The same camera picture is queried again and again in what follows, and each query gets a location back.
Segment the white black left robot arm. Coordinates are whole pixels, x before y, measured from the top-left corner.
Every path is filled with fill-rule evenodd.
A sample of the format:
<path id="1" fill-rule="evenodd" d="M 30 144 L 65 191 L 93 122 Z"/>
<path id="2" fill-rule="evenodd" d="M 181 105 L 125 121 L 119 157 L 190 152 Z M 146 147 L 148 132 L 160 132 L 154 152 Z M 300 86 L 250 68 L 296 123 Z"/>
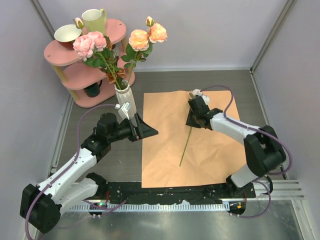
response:
<path id="1" fill-rule="evenodd" d="M 122 122 L 118 122 L 113 113 L 102 114 L 93 133 L 79 146 L 73 158 L 43 182 L 29 184 L 23 189 L 20 216 L 25 220 L 25 229 L 33 225 L 46 234 L 77 202 L 91 197 L 102 199 L 107 192 L 107 181 L 102 176 L 92 172 L 80 183 L 75 184 L 75 181 L 111 150 L 112 143 L 124 139 L 135 142 L 158 133 L 138 113 L 133 119 L 125 118 Z"/>

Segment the pink flower stems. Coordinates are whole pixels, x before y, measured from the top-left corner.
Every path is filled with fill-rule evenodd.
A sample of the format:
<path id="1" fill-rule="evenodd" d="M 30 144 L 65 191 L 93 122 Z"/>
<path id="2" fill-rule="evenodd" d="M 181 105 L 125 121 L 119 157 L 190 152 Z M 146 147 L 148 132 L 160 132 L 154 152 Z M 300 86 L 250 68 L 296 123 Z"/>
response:
<path id="1" fill-rule="evenodd" d="M 106 48 L 107 43 L 104 36 L 99 31 L 82 34 L 75 39 L 73 49 L 86 66 L 99 69 L 106 74 L 107 66 L 103 50 Z"/>

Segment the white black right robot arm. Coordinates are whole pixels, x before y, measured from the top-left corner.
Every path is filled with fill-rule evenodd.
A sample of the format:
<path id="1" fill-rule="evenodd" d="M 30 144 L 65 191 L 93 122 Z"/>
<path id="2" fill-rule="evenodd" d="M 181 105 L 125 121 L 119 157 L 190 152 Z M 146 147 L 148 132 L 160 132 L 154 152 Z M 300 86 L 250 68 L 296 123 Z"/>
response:
<path id="1" fill-rule="evenodd" d="M 271 126 L 245 124 L 221 109 L 210 109 L 206 99 L 206 95 L 197 95 L 188 100 L 186 125 L 222 133 L 244 146 L 246 163 L 226 178 L 226 193 L 236 198 L 247 184 L 276 169 L 287 157 Z"/>

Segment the orange wrapping paper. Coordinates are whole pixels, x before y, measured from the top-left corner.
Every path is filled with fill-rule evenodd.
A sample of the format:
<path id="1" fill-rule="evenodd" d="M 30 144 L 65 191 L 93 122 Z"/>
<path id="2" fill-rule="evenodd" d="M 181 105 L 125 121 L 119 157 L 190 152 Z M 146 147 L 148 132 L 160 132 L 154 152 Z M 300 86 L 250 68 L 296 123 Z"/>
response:
<path id="1" fill-rule="evenodd" d="M 143 120 L 158 134 L 142 141 L 143 188 L 220 184 L 245 163 L 245 149 L 231 137 L 192 128 L 181 167 L 189 127 L 187 91 L 145 93 Z"/>

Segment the orange-brown flower stems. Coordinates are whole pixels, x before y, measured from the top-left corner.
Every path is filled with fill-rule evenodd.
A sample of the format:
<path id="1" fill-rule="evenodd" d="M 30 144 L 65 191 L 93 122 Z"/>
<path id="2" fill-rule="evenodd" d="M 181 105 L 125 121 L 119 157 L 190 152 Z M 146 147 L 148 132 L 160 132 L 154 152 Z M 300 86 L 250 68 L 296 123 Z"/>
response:
<path id="1" fill-rule="evenodd" d="M 124 90 L 127 87 L 127 83 L 124 82 L 126 76 L 125 69 L 118 67 L 119 56 L 113 52 L 113 45 L 109 37 L 104 36 L 106 40 L 106 47 L 102 52 L 104 61 L 106 62 L 106 75 L 110 84 L 114 83 L 116 89 Z"/>

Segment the peach flower stem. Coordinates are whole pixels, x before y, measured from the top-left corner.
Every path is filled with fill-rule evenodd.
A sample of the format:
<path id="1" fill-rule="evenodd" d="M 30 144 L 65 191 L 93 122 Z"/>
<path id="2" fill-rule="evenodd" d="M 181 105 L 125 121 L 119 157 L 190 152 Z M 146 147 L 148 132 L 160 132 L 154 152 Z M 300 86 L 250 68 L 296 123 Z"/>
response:
<path id="1" fill-rule="evenodd" d="M 167 40 L 167 30 L 151 16 L 145 20 L 147 30 L 135 29 L 131 32 L 128 44 L 125 48 L 125 55 L 121 59 L 126 62 L 128 68 L 128 80 L 131 78 L 137 62 L 145 62 L 153 51 L 153 45 L 163 43 Z"/>

